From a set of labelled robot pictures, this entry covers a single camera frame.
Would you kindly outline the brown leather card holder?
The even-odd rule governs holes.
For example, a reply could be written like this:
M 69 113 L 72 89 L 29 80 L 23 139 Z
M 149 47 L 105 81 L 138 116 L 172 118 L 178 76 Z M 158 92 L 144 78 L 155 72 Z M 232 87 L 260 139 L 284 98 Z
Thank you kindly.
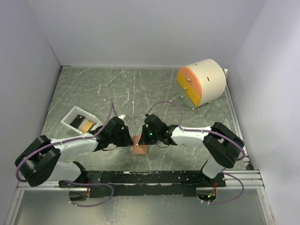
M 139 145 L 140 135 L 133 136 L 132 154 L 137 156 L 146 156 L 148 154 L 148 145 Z

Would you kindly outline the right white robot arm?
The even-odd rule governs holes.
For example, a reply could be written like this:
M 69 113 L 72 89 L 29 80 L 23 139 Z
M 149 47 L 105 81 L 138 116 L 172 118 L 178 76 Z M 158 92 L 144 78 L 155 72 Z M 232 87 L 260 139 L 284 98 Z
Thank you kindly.
M 210 186 L 224 169 L 233 168 L 245 157 L 244 142 L 221 122 L 211 127 L 166 125 L 158 116 L 146 115 L 139 145 L 204 145 L 211 158 L 204 164 L 199 182 Z

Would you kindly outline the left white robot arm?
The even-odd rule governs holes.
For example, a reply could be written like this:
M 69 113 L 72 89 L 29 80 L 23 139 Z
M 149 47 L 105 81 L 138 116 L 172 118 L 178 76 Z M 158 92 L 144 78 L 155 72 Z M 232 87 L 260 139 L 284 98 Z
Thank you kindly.
M 24 177 L 22 181 L 31 187 L 48 180 L 69 180 L 76 187 L 84 186 L 88 180 L 86 169 L 77 161 L 66 163 L 65 160 L 81 153 L 132 146 L 124 118 L 124 115 L 112 117 L 105 126 L 69 139 L 39 136 L 16 159 L 16 173 L 21 174 Z

